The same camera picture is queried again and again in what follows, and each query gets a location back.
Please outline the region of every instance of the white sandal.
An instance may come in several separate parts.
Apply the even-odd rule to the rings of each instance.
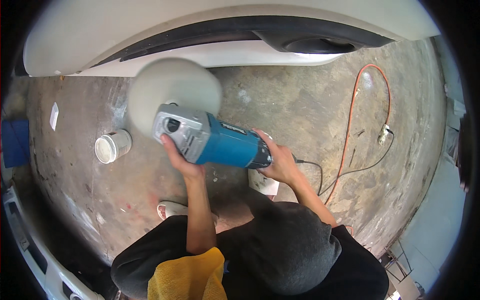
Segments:
[[[172,201],[162,201],[156,207],[156,212],[162,220],[165,220],[169,216],[188,216],[188,206]],[[212,213],[212,219],[216,226],[218,216]]]

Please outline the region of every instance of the container lid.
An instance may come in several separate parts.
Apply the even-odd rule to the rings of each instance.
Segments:
[[[113,161],[113,151],[111,144],[103,137],[99,137],[95,142],[95,154],[98,159],[108,164]]]

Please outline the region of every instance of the hand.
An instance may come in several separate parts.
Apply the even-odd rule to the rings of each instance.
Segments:
[[[172,167],[180,171],[185,180],[205,179],[205,167],[203,165],[196,165],[189,163],[178,153],[177,147],[173,140],[166,134],[163,134],[160,139],[162,140],[163,147],[168,154]]]
[[[298,169],[290,149],[285,146],[277,145],[272,138],[260,129],[253,129],[265,141],[272,155],[273,162],[266,168],[258,171],[268,178],[286,183],[291,186],[296,180],[303,177]]]

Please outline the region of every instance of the plastic container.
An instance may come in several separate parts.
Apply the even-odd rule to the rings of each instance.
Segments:
[[[108,164],[129,152],[131,147],[132,137],[126,130],[120,129],[99,137],[95,141],[95,154],[98,160]]]

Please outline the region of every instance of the orange extension cord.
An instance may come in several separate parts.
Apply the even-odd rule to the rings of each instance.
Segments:
[[[360,70],[359,74],[357,75],[357,80],[355,81],[355,86],[353,88],[353,95],[352,95],[352,103],[350,104],[350,114],[348,116],[347,135],[345,137],[345,145],[343,146],[342,161],[340,162],[340,168],[338,169],[337,180],[335,181],[335,183],[333,185],[332,191],[330,192],[330,195],[328,196],[327,201],[325,202],[325,205],[327,205],[330,202],[330,200],[332,199],[332,195],[334,194],[335,189],[336,189],[336,185],[338,184],[338,177],[340,177],[340,175],[342,174],[343,164],[345,162],[345,154],[347,153],[348,137],[350,136],[350,125],[352,123],[353,104],[355,103],[355,96],[357,95],[357,88],[358,88],[359,81],[360,81],[360,75],[368,67],[374,67],[377,70],[379,70],[380,73],[382,74],[382,76],[385,79],[385,83],[387,84],[387,89],[388,89],[388,112],[387,112],[387,118],[385,119],[385,124],[388,125],[388,119],[390,118],[390,107],[391,107],[391,103],[392,103],[392,96],[391,96],[391,93],[390,93],[390,85],[388,84],[387,77],[385,76],[382,69],[380,69],[380,67],[378,67],[374,64],[369,63],[368,65],[364,66]]]

